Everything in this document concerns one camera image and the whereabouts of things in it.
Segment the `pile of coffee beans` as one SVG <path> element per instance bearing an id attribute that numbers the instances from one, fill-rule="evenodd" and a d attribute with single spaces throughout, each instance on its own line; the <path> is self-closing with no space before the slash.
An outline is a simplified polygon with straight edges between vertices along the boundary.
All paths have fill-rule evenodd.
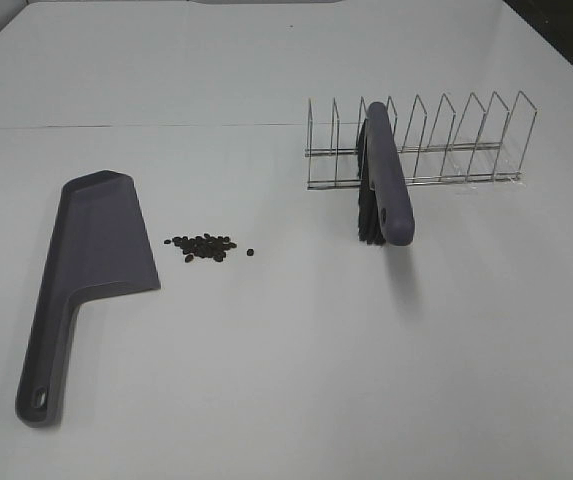
<path id="1" fill-rule="evenodd" d="M 230 250 L 237 248 L 237 244 L 229 236 L 211 235 L 203 233 L 196 236 L 174 236 L 163 240 L 164 245 L 178 249 L 185 263 L 197 259 L 223 262 Z"/>

